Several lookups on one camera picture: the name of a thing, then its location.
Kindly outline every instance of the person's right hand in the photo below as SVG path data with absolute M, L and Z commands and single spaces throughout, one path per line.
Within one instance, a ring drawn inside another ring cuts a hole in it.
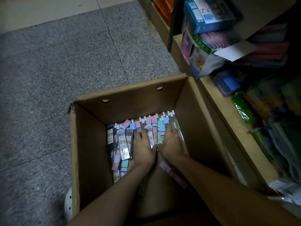
M 171 129 L 169 124 L 165 124 L 166 130 L 163 140 L 163 145 L 158 146 L 158 151 L 161 152 L 164 158 L 166 158 L 171 164 L 179 156 L 185 156 L 182 141 L 178 135 L 177 129 Z

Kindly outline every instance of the beige floor tile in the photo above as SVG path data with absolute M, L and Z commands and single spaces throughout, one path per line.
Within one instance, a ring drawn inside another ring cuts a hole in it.
M 96 0 L 0 0 L 0 33 L 97 9 Z
M 134 0 L 97 0 L 99 7 L 102 8 L 106 8 L 106 7 L 110 7 L 113 5 L 118 5 L 118 4 L 122 4 L 122 3 L 126 3 L 129 1 L 134 1 Z

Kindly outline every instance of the pink cap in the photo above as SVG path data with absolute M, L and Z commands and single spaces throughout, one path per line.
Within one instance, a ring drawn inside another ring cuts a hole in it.
M 151 120 L 152 120 L 152 123 L 157 123 L 157 117 L 156 116 L 153 116 Z
M 147 124 L 151 124 L 151 117 L 147 117 L 147 118 L 146 118 L 146 123 L 147 123 Z
M 140 122 L 139 121 L 135 121 L 136 124 L 136 128 L 141 128 Z
M 131 121 L 129 120 L 126 120 L 123 125 L 127 128 L 129 125 L 130 125 Z

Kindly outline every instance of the black metal shelf post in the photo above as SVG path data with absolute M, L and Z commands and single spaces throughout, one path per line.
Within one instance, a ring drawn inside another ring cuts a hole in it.
M 181 34 L 182 22 L 183 22 L 183 8 L 185 0 L 175 0 L 173 12 L 172 12 L 172 21 L 170 26 L 169 38 L 167 49 L 171 52 L 172 38 L 175 35 Z

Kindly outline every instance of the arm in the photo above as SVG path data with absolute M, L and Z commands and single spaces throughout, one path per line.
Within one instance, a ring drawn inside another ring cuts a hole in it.
M 123 225 L 144 177 L 156 158 L 156 145 L 151 148 L 147 130 L 134 139 L 134 165 L 118 182 L 74 217 L 68 226 Z
M 279 204 L 186 156 L 170 125 L 158 149 L 188 179 L 222 225 L 301 225 Z

